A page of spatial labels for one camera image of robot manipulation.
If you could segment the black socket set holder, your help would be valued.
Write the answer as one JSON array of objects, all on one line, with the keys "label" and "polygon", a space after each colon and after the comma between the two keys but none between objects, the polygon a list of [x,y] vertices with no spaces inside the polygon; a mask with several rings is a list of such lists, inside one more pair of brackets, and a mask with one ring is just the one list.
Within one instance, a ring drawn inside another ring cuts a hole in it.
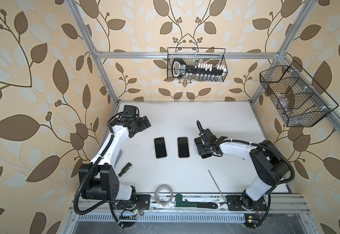
[{"label": "black socket set holder", "polygon": [[188,65],[183,59],[175,58],[170,67],[171,75],[180,79],[223,79],[227,75],[227,68],[223,64],[214,66],[211,63],[195,62],[195,65]]}]

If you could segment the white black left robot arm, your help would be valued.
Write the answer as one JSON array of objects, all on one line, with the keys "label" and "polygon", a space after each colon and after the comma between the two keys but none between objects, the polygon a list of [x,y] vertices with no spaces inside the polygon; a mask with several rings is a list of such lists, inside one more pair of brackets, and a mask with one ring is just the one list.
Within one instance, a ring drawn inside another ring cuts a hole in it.
[{"label": "white black left robot arm", "polygon": [[73,202],[76,214],[85,215],[106,203],[112,211],[113,204],[120,202],[126,204],[126,211],[138,212],[140,202],[135,187],[119,182],[130,167],[125,166],[119,174],[116,174],[114,167],[123,143],[150,126],[148,118],[142,117],[133,105],[125,105],[123,111],[108,120],[108,137],[91,162],[81,165],[78,170],[79,188]]}]

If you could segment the green black pipe wrench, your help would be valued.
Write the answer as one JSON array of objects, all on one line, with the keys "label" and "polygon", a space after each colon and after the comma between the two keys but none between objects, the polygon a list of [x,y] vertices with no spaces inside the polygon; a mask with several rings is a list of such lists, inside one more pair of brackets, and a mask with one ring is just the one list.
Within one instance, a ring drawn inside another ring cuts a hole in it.
[{"label": "green black pipe wrench", "polygon": [[213,202],[191,202],[186,199],[183,199],[183,196],[181,194],[176,194],[175,195],[175,207],[217,209],[218,205]]}]

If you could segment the thin metal rod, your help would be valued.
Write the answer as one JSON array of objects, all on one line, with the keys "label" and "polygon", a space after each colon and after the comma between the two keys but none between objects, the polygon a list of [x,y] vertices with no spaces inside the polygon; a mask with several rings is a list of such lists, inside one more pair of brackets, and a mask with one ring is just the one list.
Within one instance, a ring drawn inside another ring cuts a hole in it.
[{"label": "thin metal rod", "polygon": [[214,179],[214,177],[213,177],[211,171],[208,170],[208,173],[209,173],[209,175],[210,175],[210,177],[211,177],[211,179],[212,179],[214,185],[216,186],[216,188],[217,188],[217,190],[218,190],[218,192],[219,192],[221,198],[223,199],[223,202],[220,204],[220,206],[227,204],[226,197],[223,195],[222,191],[220,190],[220,188],[219,188],[219,186],[218,186],[216,180]]}]

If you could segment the middle phone in pink case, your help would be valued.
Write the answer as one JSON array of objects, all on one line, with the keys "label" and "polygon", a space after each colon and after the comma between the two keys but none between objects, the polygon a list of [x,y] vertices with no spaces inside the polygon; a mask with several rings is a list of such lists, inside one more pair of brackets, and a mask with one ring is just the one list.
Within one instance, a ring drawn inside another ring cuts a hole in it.
[{"label": "middle phone in pink case", "polygon": [[179,137],[177,139],[178,144],[178,156],[181,159],[189,158],[189,146],[187,137]]}]

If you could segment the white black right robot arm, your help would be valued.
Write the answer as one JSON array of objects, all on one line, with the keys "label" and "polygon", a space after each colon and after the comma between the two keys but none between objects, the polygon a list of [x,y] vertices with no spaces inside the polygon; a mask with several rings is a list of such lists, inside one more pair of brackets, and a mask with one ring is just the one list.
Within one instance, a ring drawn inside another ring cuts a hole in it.
[{"label": "white black right robot arm", "polygon": [[295,171],[288,159],[269,141],[252,143],[243,140],[229,139],[226,136],[217,138],[210,129],[202,127],[200,121],[196,122],[199,137],[195,144],[198,154],[203,158],[212,156],[235,155],[243,159],[250,159],[254,165],[257,176],[252,183],[241,193],[239,204],[247,211],[258,207],[264,196],[268,197],[266,211],[260,220],[246,219],[244,225],[248,229],[258,229],[266,220],[271,206],[271,192],[279,185],[290,183],[295,178]]}]

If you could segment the clear tape roll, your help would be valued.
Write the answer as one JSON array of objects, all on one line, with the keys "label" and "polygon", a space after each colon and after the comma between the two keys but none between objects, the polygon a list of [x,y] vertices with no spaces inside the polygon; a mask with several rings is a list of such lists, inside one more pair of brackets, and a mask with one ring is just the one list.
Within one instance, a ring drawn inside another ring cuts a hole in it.
[{"label": "clear tape roll", "polygon": [[172,188],[167,184],[162,184],[155,190],[154,200],[161,207],[167,207],[171,204],[173,196]]}]

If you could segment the black phone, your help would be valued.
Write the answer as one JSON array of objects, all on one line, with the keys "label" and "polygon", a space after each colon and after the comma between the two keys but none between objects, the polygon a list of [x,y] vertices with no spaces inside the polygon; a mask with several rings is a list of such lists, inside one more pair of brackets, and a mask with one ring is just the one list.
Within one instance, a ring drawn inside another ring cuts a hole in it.
[{"label": "black phone", "polygon": [[203,141],[202,141],[201,137],[195,138],[194,142],[195,142],[196,146],[203,145]]},{"label": "black phone", "polygon": [[163,137],[154,139],[155,156],[157,159],[165,158],[167,156],[165,139]]}]

